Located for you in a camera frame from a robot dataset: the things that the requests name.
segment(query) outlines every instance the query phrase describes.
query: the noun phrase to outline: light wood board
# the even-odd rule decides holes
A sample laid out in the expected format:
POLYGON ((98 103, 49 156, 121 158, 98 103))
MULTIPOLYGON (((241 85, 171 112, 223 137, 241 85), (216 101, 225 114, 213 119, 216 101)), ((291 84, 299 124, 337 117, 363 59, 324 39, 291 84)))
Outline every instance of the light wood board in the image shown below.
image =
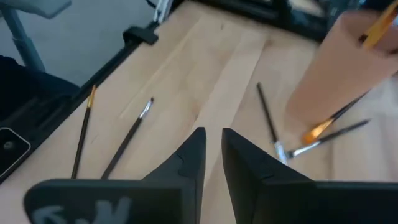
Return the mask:
MULTIPOLYGON (((317 44, 195 2, 184 2, 99 86, 79 178, 98 179, 150 97, 153 107, 111 179, 141 179, 199 126, 207 133, 202 223, 234 223, 221 158, 221 130, 232 127, 275 156, 255 85, 261 82, 285 148, 300 146, 284 130, 284 107, 317 44)), ((366 127, 294 159, 317 180, 398 181, 396 78, 386 80, 335 123, 366 127)), ((27 223, 22 199, 41 180, 69 178, 86 102, 0 185, 2 223, 27 223)))

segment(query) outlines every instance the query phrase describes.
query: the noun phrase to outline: black clamp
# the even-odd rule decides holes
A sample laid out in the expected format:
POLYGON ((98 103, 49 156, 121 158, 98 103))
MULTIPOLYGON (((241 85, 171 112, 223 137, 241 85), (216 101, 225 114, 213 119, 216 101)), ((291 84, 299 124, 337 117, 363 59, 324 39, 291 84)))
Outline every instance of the black clamp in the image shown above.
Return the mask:
POLYGON ((132 26, 123 32, 124 44, 130 42, 145 42, 149 45, 154 45, 159 37, 148 29, 132 26))

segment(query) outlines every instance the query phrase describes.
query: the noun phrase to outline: smartphone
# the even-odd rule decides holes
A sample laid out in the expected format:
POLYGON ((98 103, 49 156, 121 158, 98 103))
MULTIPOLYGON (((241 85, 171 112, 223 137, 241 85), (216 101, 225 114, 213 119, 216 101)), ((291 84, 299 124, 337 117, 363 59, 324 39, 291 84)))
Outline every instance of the smartphone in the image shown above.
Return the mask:
POLYGON ((11 128, 0 128, 0 179, 30 150, 30 143, 11 128))

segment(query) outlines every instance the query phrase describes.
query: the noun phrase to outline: gray chair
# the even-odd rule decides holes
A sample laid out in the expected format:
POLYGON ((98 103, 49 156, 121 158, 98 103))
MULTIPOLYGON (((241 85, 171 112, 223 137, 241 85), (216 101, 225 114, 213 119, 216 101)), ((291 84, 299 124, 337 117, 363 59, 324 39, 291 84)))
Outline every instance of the gray chair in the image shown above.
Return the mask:
POLYGON ((51 19, 70 6, 70 0, 0 0, 0 11, 12 33, 12 39, 29 68, 45 72, 33 41, 27 36, 17 10, 51 19))

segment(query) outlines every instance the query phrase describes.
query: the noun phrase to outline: wooden table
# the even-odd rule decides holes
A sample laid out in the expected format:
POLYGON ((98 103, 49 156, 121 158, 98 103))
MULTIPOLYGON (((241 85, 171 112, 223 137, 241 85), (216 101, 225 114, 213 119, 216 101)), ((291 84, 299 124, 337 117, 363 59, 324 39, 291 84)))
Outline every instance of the wooden table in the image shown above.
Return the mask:
MULTIPOLYGON (((255 84, 262 82, 285 148, 299 136, 284 130, 284 107, 317 44, 199 3, 184 2, 162 24, 154 46, 142 44, 99 86, 79 178, 98 179, 150 97, 155 103, 111 174, 141 179, 190 133, 207 133, 202 223, 234 223, 221 161, 221 130, 232 127, 275 156, 255 84)), ((317 180, 398 180, 397 78, 373 89, 333 129, 363 118, 367 126, 294 159, 317 180)), ((26 190, 41 180, 69 178, 86 102, 0 185, 1 223, 27 223, 26 190)))

